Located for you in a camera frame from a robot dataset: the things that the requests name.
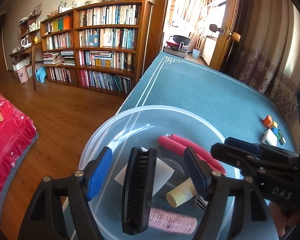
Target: white eraser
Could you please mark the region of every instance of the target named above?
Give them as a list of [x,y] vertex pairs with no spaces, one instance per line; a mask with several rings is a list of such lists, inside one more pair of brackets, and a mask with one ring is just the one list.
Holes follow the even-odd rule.
[[[126,164],[123,169],[115,176],[114,180],[118,182],[121,186],[124,184],[124,177],[126,175],[128,164]],[[166,182],[171,178],[174,173],[174,169],[171,168],[169,165],[165,164],[162,160],[157,157],[157,162],[155,165],[155,172],[154,172],[154,185],[153,185],[153,192],[152,195],[154,196]]]
[[272,146],[277,146],[277,142],[278,142],[277,137],[275,136],[275,134],[270,129],[268,129],[265,132],[265,135],[263,136],[263,139],[261,140],[261,143],[269,144],[269,145],[272,145]]

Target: blue-gray table mat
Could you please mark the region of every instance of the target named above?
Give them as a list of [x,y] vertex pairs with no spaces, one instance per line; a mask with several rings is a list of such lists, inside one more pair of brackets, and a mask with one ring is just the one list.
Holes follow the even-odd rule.
[[296,151],[290,129],[275,103],[255,89],[209,67],[160,52],[123,103],[119,112],[144,105],[188,110],[211,123],[225,138],[261,143],[269,114],[286,144]]

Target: trash can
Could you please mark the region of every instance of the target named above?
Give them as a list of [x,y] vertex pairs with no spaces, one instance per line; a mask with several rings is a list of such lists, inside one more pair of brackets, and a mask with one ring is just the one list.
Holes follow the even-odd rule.
[[200,51],[199,50],[197,50],[197,49],[193,49],[192,50],[192,57],[193,58],[198,58],[199,55],[200,55]]
[[17,70],[17,75],[20,80],[20,83],[26,82],[29,79],[26,66]]

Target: orange block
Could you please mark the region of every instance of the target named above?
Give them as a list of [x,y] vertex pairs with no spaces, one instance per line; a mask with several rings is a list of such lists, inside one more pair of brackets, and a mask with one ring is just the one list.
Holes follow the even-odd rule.
[[262,121],[262,123],[265,127],[268,128],[272,123],[272,117],[267,115],[267,117]]

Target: red bedspread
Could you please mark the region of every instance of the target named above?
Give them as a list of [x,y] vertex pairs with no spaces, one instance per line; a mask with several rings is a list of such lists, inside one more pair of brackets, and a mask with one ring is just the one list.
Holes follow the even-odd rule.
[[0,192],[16,160],[31,144],[36,128],[32,120],[0,94]]

